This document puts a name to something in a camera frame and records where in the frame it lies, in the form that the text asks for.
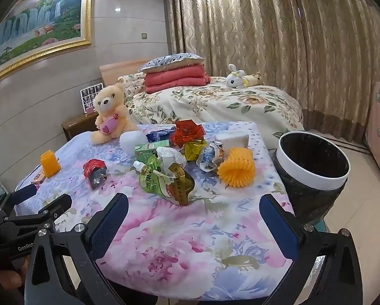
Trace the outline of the person's left hand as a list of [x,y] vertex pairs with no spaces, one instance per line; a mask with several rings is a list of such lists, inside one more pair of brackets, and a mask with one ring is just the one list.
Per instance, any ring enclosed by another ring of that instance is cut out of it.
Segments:
[[0,271],[0,283],[2,287],[6,290],[14,290],[20,288],[25,283],[27,275],[27,267],[29,264],[29,256],[25,257],[23,264],[18,271]]

